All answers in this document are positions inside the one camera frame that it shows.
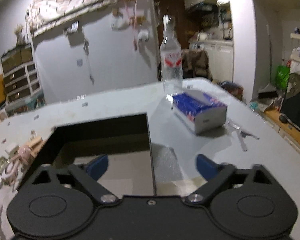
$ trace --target floral cloth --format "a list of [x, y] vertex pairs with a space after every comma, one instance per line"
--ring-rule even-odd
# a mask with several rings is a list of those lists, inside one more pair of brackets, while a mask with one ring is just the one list
[[32, 37], [118, 0], [34, 0], [26, 16]]

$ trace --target open box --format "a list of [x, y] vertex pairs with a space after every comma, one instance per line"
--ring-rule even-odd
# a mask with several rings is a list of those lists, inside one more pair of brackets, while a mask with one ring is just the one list
[[60, 126], [26, 172], [20, 187], [42, 164], [63, 168], [108, 155], [109, 167], [98, 180], [117, 197], [156, 195], [146, 114]]

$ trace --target blue tissue package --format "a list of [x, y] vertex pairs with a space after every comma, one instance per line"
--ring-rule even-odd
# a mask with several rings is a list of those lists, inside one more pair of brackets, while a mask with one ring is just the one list
[[188, 90], [174, 95], [173, 105], [175, 114], [195, 134], [226, 122], [227, 106], [202, 91]]

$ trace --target plastic bottle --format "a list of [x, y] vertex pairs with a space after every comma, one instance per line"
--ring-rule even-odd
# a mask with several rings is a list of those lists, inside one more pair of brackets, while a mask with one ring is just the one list
[[160, 46], [162, 80], [168, 95], [182, 91], [181, 45], [175, 36], [175, 19], [170, 15], [163, 17], [163, 42]]

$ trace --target green bag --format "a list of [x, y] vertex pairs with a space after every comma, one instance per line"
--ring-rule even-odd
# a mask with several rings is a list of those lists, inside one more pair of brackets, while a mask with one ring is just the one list
[[289, 80], [290, 68], [286, 66], [278, 66], [277, 74], [275, 75], [275, 84], [278, 88], [282, 90], [287, 89]]

